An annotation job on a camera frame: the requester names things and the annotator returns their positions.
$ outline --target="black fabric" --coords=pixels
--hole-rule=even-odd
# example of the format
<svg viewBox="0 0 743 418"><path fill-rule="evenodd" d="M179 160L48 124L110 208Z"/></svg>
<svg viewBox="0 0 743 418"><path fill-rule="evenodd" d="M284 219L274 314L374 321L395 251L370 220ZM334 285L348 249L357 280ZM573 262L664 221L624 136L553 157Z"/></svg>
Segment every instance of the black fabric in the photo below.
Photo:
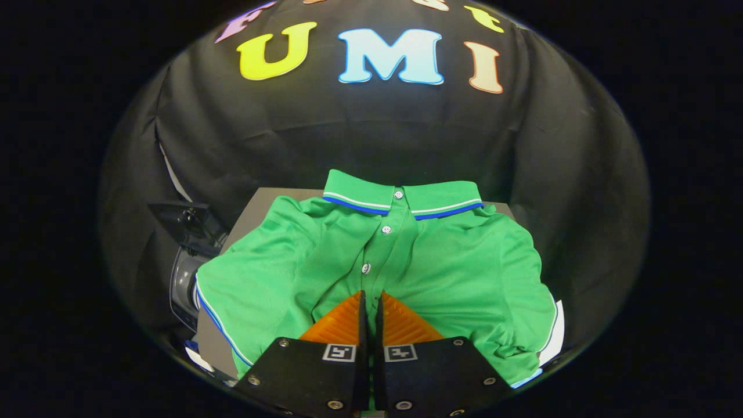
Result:
<svg viewBox="0 0 743 418"><path fill-rule="evenodd" d="M637 139L617 104L577 62L500 16L478 24L458 1L442 13L413 1L280 1L240 33L224 25L191 44L145 87L108 151L101 231L114 281L129 300L161 292L174 250L146 203L178 197L158 144L196 202L231 228L258 187L323 188L331 168L381 184L475 181L507 202L532 234L543 281L565 306L568 347L590 341L619 309L646 246L649 186ZM318 22L291 72L262 81L239 72L241 43L272 33L266 60L286 55L285 28ZM372 28L389 44L405 30L439 32L429 86L373 72L343 84L344 30ZM496 49L501 94L471 87L464 41ZM144 258L150 248L156 257ZM145 260L153 267L138 267ZM153 277L158 271L159 277ZM140 281L151 283L140 286ZM152 299L141 317L171 321Z"/></svg>

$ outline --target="light blue letter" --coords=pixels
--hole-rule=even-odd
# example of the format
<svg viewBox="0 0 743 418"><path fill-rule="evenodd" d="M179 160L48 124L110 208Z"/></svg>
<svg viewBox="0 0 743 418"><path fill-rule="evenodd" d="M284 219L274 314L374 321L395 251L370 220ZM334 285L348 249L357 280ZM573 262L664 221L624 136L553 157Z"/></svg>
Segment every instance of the light blue letter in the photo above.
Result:
<svg viewBox="0 0 743 418"><path fill-rule="evenodd" d="M405 69L399 77L408 83L442 84L444 76L436 70L436 41L441 35L424 29L408 29L392 46L387 45L372 29L347 30L338 35L346 43L345 72L338 77L341 83L363 83L372 79L365 59L382 80L405 59Z"/></svg>

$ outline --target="orange letter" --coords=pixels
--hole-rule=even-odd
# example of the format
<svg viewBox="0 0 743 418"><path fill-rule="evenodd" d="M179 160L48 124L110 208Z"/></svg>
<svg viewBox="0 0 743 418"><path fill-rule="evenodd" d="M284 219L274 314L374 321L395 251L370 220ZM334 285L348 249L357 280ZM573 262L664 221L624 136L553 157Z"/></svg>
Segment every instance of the orange letter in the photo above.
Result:
<svg viewBox="0 0 743 418"><path fill-rule="evenodd" d="M496 67L496 57L500 56L498 51L470 41L466 41L464 45L472 51L475 61L475 75L470 78L470 86L488 93L502 93L503 86L498 83Z"/></svg>

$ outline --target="screw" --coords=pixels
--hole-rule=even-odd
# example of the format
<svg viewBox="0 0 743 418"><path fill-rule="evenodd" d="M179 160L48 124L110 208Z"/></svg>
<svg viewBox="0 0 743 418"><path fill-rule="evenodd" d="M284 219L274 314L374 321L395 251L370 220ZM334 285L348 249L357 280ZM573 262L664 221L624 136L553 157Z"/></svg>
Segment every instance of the screw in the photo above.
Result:
<svg viewBox="0 0 743 418"><path fill-rule="evenodd" d="M406 409L410 409L413 407L413 404L408 401L400 401L395 405L395 408L399 409L400 411L405 411Z"/></svg>
<svg viewBox="0 0 743 418"><path fill-rule="evenodd" d="M341 401L328 401L328 408L330 408L330 409L343 409L343 402L341 402Z"/></svg>

